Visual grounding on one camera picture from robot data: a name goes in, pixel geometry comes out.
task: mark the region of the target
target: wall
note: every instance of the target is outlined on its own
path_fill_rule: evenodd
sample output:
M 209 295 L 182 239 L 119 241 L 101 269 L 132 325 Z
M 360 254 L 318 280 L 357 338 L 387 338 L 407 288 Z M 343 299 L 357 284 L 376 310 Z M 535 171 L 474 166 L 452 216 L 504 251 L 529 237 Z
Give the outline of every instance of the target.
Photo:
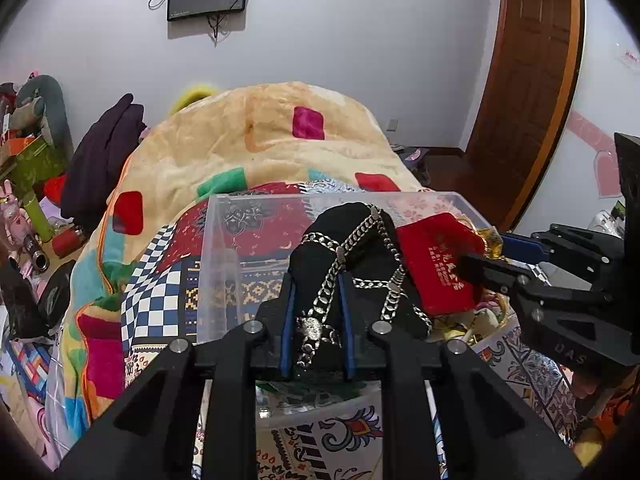
M 640 59 L 640 48 L 608 0 L 586 0 L 585 19 L 582 65 L 570 120 L 517 226 L 519 234 L 547 230 L 552 222 L 585 228 L 598 211 L 610 210 L 618 199 L 601 198 L 616 193 L 598 190 L 592 146 L 607 140 L 610 144 L 614 132 L 640 136 L 640 72 L 619 60 L 626 51 Z M 584 120 L 586 130 L 580 126 Z M 585 132 L 591 134 L 589 144 L 583 140 L 589 140 Z M 593 141 L 603 134 L 606 137 Z
M 478 74 L 476 76 L 476 85 L 471 97 L 471 105 L 469 106 L 469 112 L 466 116 L 466 122 L 464 129 L 462 130 L 462 136 L 460 137 L 460 143 L 458 147 L 462 150 L 466 150 L 466 146 L 471 139 L 471 133 L 473 133 L 474 126 L 476 125 L 476 118 L 478 117 L 478 111 L 480 110 L 480 103 L 482 102 L 482 96 L 484 96 L 484 87 L 486 86 L 486 79 L 489 75 L 489 69 L 491 67 L 491 60 L 494 56 L 495 35 L 498 30 L 498 17 L 500 16 L 500 0 L 489 0 L 489 6 L 486 13 L 486 35 L 484 37 L 484 51 L 482 53 L 482 59 L 478 66 Z
M 201 18 L 168 24 L 148 0 L 28 0 L 0 43 L 0 80 L 63 88 L 77 145 L 125 92 L 155 124 L 189 86 L 302 80 L 369 107 L 392 139 L 457 146 L 490 0 L 249 0 L 215 47 Z

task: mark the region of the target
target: door frame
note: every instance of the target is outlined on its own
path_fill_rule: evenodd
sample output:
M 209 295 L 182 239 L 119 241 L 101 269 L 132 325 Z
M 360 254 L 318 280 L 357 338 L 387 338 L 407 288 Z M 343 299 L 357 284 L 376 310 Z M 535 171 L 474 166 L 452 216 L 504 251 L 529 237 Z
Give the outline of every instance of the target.
M 484 87 L 484 94 L 478 109 L 476 123 L 472 130 L 469 144 L 465 150 L 467 153 L 478 141 L 478 129 L 488 112 L 490 95 L 492 94 L 496 84 L 500 55 L 502 53 L 506 13 L 507 0 L 500 0 L 500 13 L 498 15 L 498 27 L 496 30 L 494 52 L 492 55 L 491 65 L 489 67 L 489 73 L 487 75 L 486 85 Z M 554 108 L 551 116 L 551 121 L 548 129 L 546 130 L 538 156 L 525 179 L 522 189 L 516 197 L 510 211 L 507 213 L 507 216 L 498 226 L 500 231 L 513 229 L 533 199 L 538 186 L 545 176 L 546 168 L 548 168 L 548 165 L 551 162 L 551 158 L 556 150 L 562 131 L 564 130 L 564 123 L 571 109 L 575 85 L 580 72 L 580 62 L 582 60 L 582 43 L 584 40 L 584 0 L 571 0 L 571 17 L 567 58 L 564 65 L 564 71 L 562 73 L 562 82 L 558 92 L 556 107 Z

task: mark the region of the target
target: brown wooden door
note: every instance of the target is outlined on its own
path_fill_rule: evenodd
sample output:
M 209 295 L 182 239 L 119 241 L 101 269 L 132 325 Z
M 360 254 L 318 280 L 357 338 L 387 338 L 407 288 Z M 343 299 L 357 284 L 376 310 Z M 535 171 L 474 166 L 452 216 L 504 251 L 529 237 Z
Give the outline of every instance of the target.
M 494 58 L 456 186 L 501 229 L 532 198 L 562 131 L 575 80 L 577 3 L 501 2 Z

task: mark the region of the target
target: wall outlet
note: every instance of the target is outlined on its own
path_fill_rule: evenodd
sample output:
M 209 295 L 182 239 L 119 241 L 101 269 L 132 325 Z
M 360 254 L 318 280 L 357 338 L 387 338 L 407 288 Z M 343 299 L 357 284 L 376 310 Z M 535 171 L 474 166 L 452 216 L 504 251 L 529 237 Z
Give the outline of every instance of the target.
M 398 130 L 398 119 L 389 119 L 389 123 L 386 125 L 388 132 L 396 132 Z

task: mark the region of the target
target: purple garment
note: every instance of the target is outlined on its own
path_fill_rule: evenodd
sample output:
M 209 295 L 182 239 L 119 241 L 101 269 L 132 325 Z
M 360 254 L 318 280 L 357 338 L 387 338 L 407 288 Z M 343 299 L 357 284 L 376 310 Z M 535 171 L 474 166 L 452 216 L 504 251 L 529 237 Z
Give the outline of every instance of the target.
M 146 128 L 144 107 L 132 102 L 133 95 L 126 94 L 102 114 L 80 142 L 66 172 L 60 209 L 87 237 L 98 227 L 124 162 Z

